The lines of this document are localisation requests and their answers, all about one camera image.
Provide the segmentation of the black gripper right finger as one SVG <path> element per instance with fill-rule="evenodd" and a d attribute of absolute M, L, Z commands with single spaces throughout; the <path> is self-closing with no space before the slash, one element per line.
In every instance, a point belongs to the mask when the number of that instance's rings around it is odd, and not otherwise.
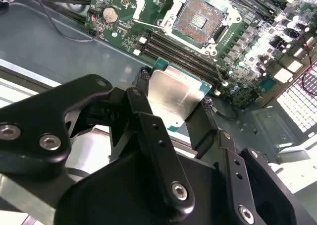
<path fill-rule="evenodd" d="M 232 136 L 220 130 L 211 105 L 201 101 L 186 119 L 198 159 L 211 151 L 211 208 L 214 225 L 304 225 L 306 209 L 265 158 L 251 148 L 236 151 Z"/>

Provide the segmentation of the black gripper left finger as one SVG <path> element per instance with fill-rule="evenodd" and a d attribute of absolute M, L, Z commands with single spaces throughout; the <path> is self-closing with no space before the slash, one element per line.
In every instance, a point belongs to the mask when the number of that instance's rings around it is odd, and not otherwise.
<path fill-rule="evenodd" d="M 113 88 L 89 74 L 0 111 L 0 197 L 35 217 L 53 217 L 75 185 L 65 163 L 71 138 L 110 128 L 114 161 L 140 152 L 170 217 L 186 217 L 195 196 L 160 117 L 137 87 Z"/>

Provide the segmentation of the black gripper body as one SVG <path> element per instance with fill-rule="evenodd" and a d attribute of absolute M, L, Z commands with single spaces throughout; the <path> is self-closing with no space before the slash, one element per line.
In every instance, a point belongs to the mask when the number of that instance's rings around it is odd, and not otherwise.
<path fill-rule="evenodd" d="M 179 156 L 195 195 L 195 207 L 184 225 L 232 223 L 224 189 L 215 169 Z M 61 198 L 56 225 L 170 225 L 141 153 L 118 159 L 72 186 Z"/>

